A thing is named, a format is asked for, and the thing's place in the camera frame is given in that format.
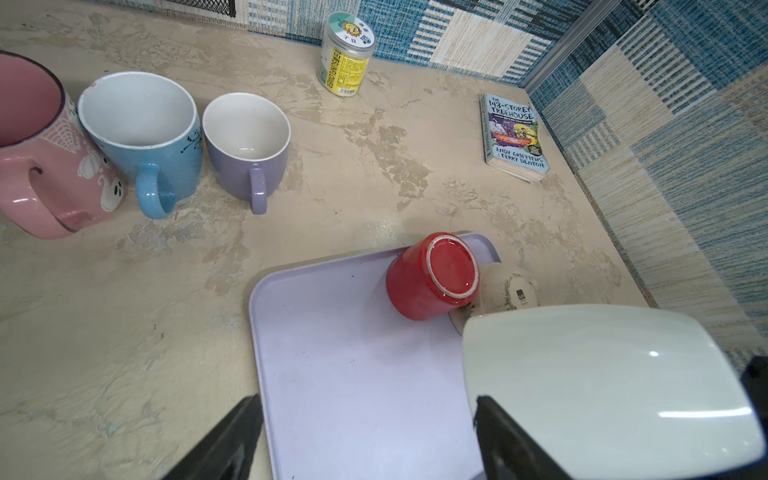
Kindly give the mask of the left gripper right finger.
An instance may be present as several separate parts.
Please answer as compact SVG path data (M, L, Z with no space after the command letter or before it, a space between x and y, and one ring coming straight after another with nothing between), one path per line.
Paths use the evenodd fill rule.
M486 479L571 479L491 396L477 397L474 426Z

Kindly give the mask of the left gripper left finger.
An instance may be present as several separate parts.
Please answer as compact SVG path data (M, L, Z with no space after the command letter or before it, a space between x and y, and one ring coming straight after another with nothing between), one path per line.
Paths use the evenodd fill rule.
M260 396L244 397L163 479L248 479L263 424Z

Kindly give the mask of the white mug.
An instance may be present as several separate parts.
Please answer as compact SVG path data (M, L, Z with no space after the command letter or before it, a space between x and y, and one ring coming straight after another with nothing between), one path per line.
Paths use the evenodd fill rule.
M469 399L493 398L573 478L701 478L766 454L745 388L690 316L537 307L473 317L462 342Z

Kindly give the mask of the red mug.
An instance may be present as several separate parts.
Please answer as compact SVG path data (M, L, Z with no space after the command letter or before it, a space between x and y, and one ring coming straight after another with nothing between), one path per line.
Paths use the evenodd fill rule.
M385 284L395 309L414 321L470 304L479 290L480 271L469 246L459 237L433 233L399 255Z

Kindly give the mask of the lavender mug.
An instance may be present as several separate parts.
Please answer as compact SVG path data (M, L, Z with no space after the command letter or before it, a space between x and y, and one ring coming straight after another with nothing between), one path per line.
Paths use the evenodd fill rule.
M292 128L285 113L264 97L228 93L207 105L202 128L219 185L253 214L265 214L288 161Z

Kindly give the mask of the pink patterned mug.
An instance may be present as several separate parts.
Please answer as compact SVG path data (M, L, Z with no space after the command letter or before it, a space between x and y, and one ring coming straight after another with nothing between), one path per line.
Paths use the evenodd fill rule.
M2 213L27 233L56 240L108 218L126 191L62 82L40 63L2 52Z

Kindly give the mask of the blue flowered mug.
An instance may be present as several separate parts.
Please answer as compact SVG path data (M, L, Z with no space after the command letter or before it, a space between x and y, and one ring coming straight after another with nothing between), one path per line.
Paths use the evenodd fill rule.
M202 170L202 128L193 97L166 77L140 71L94 81L77 102L95 144L133 182L150 219L192 196Z

